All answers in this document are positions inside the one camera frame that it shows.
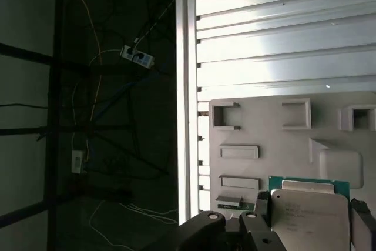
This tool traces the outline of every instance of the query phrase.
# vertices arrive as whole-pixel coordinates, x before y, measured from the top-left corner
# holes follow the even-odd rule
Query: black cable
[[[115,95],[103,99],[101,101],[97,101],[95,103],[91,103],[85,106],[75,106],[74,109],[85,109],[85,108],[91,108],[94,105],[98,105],[101,103],[108,102],[112,100],[113,98],[117,97],[118,95],[123,95],[125,93],[126,89],[121,92],[121,93],[116,93]],[[0,108],[5,108],[5,107],[27,107],[27,108],[35,108],[35,109],[48,109],[47,106],[39,106],[39,105],[32,105],[32,104],[24,104],[24,103],[10,103],[10,104],[0,104]],[[73,109],[71,106],[61,106],[60,109]]]
[[[72,24],[74,25],[75,27],[78,27],[78,28],[91,28],[91,23],[87,23],[86,25],[79,25],[77,24],[71,17],[71,15],[68,13],[69,10],[71,9],[71,6],[73,5],[73,3],[75,1],[79,1],[80,3],[80,6],[82,6],[82,1],[81,0],[69,0],[68,3],[66,4],[65,6],[65,9],[66,9],[66,18],[67,20]],[[109,14],[101,21],[94,21],[93,19],[93,24],[94,26],[98,26],[98,25],[103,25],[105,24],[108,20],[110,20],[110,18],[113,16],[113,14],[115,13],[116,11],[116,1],[115,0],[111,0],[111,11],[109,12]]]

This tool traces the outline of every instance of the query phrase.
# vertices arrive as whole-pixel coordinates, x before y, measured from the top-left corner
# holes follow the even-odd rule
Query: rectangular cutout
[[[225,102],[221,103],[218,105],[213,105],[212,106],[212,111],[211,111],[211,120],[213,123],[213,126],[218,129],[218,130],[239,130],[240,126],[231,126],[228,124],[228,111],[227,108],[237,108],[239,107],[238,103],[235,102]]]
[[[287,120],[282,129],[312,129],[310,98],[289,99],[282,102],[282,107],[286,110],[284,118]]]
[[[259,189],[260,179],[257,178],[240,178],[237,176],[220,176],[222,186],[231,186],[234,188]]]
[[[232,206],[232,207],[240,207],[242,202],[241,197],[229,197],[229,196],[218,196],[217,199],[218,205],[225,205],[225,206]]]
[[[219,156],[223,158],[258,159],[259,147],[255,145],[221,145]]]

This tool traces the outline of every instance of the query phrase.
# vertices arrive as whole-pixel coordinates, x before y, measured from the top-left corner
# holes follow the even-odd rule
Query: wall outlet
[[[124,45],[120,53],[121,57],[128,59],[132,61],[133,63],[136,63],[147,69],[150,69],[154,65],[154,57],[152,57],[151,55],[143,53],[135,49],[131,53],[129,53],[128,52],[129,49],[130,49],[129,46]]]
[[[82,173],[84,151],[73,150],[72,151],[72,173]]]

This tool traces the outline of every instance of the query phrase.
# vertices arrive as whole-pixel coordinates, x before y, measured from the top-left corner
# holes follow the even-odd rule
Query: power cord
[[[93,222],[94,215],[97,213],[97,211],[103,205],[104,202],[105,202],[104,200],[100,201],[100,203],[98,204],[98,206],[96,207],[96,209],[94,210],[94,212],[92,213],[92,215],[90,216],[89,226],[97,234],[99,234],[103,239],[105,239],[107,241],[107,243],[110,244],[112,247],[123,247],[123,248],[126,248],[126,249],[130,250],[130,251],[134,251],[129,246],[122,245],[122,244],[114,244],[114,243],[112,243],[102,232],[100,232],[99,230],[97,230],[97,228],[95,228],[93,226],[92,222]],[[138,207],[138,206],[136,206],[136,205],[134,205],[132,203],[130,205],[124,205],[122,203],[119,203],[119,204],[122,207],[124,207],[125,209],[129,210],[129,211],[132,211],[132,212],[135,212],[135,213],[138,213],[138,214],[150,217],[150,218],[152,218],[154,220],[158,220],[160,222],[163,222],[166,225],[176,225],[177,224],[176,220],[170,219],[169,217],[161,216],[161,215],[167,215],[169,213],[177,212],[177,210],[170,210],[170,211],[167,211],[167,212],[164,212],[164,213],[160,213],[160,212],[156,212],[156,211],[153,211],[153,210],[148,210],[148,209],[140,208],[140,207]]]

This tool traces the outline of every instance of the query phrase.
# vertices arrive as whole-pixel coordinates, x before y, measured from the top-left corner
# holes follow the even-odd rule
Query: small electronic component
[[[84,151],[73,150],[72,151],[72,173],[81,174],[83,172],[83,157],[85,155]]]
[[[124,45],[120,52],[121,57],[132,61],[144,68],[150,69],[154,65],[154,57],[149,54],[143,53],[130,46]]]

